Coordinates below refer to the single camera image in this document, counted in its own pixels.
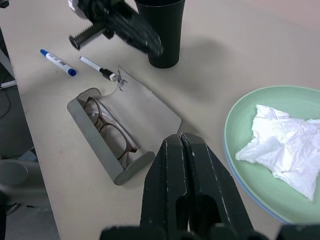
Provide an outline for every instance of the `beige table surface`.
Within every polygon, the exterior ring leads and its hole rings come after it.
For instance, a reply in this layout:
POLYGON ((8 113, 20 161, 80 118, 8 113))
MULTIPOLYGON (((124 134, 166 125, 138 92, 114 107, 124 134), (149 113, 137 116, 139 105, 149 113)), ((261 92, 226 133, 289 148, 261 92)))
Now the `beige table surface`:
MULTIPOLYGON (((106 226, 137 225, 148 171, 114 185, 67 111, 67 103, 88 88, 103 94, 115 88, 80 62, 80 56, 114 71, 122 65, 180 114, 188 123, 185 130, 203 137, 227 166, 224 124, 241 96, 270 85, 320 89, 320 24, 313 8, 318 3, 308 1, 313 5, 306 9, 287 0, 187 0, 180 61, 170 69, 152 67, 144 54, 118 37, 101 36, 75 50, 69 34, 89 23, 72 13, 67 0, 11 0, 0 9, 61 239, 97 240, 106 226), (40 54, 41 48, 79 73, 69 77, 40 54)), ((240 187, 239 192, 255 229, 273 238, 280 223, 240 187)))

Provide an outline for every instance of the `plate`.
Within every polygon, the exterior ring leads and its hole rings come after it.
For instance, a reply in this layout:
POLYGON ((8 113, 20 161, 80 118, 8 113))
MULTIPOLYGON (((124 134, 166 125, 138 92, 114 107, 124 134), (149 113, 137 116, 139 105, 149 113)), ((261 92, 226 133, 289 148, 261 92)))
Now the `plate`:
POLYGON ((243 96, 230 110, 224 127, 225 155, 229 166, 250 197, 284 223, 320 223, 320 177, 313 202, 259 163, 238 161, 236 152, 253 137, 251 127, 256 104, 289 113, 293 118, 320 119, 320 91, 300 86, 271 86, 243 96))

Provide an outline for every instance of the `open glasses case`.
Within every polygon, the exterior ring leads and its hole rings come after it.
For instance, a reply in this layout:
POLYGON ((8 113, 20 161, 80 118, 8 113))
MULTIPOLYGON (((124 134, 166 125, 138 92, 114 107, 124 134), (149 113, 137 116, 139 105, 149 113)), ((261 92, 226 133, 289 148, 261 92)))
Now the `open glasses case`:
POLYGON ((121 67, 118 75, 115 92, 102 96, 90 88, 67 109, 112 181, 122 185, 155 159, 182 119, 121 67))

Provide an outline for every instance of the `tissue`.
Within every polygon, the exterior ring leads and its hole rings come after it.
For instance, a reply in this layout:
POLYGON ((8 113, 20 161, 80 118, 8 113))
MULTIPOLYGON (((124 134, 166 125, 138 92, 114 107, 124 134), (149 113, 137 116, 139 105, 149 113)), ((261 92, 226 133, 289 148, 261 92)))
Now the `tissue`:
POLYGON ((235 158, 264 165, 313 201, 320 170, 320 119, 305 121, 272 107, 255 107, 253 138, 235 158))

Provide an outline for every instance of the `black cup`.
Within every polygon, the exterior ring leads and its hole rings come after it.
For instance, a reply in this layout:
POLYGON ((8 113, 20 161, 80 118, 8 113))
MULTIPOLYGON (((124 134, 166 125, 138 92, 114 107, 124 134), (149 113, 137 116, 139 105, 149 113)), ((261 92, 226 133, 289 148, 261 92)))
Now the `black cup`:
POLYGON ((139 15, 159 34, 163 45, 162 55, 148 54, 150 64, 160 69, 176 65, 180 55, 185 0, 135 0, 135 4, 139 15))

